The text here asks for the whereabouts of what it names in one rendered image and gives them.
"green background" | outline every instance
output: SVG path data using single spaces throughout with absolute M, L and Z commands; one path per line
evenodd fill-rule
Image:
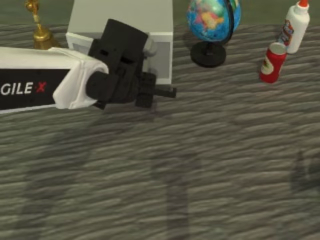
M 44 24 L 67 24 L 73 0 L 39 0 L 40 16 Z M 296 0 L 241 0 L 242 24 L 282 24 L 288 8 Z M 186 23 L 189 0 L 173 0 L 174 24 Z M 310 24 L 320 23 L 319 0 L 310 0 Z M 0 0 L 0 24 L 32 24 L 32 17 L 24 7 L 24 0 Z

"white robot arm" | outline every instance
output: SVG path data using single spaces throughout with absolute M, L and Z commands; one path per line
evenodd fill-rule
M 144 72 L 155 51 L 148 35 L 110 19 L 88 55 L 53 47 L 47 51 L 0 47 L 0 114 L 38 108 L 78 109 L 134 102 L 150 108 L 154 95 L 175 98 L 176 89 L 156 89 Z

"red letter x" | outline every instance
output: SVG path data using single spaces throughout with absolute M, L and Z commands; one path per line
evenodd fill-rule
M 36 89 L 37 93 L 44 93 L 45 92 L 45 86 L 47 85 L 47 82 L 38 82 L 38 88 Z

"blue globe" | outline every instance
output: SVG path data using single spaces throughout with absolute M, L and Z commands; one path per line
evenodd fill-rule
M 241 19 L 240 0 L 230 0 L 234 15 L 234 31 Z M 218 42 L 229 33 L 229 15 L 224 0 L 191 0 L 187 13 L 191 32 L 200 40 Z

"white bottle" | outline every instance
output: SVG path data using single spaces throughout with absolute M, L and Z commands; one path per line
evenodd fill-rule
M 296 53 L 301 45 L 310 22 L 308 10 L 308 0 L 300 0 L 289 8 L 278 39 L 278 42 L 287 46 L 288 54 Z

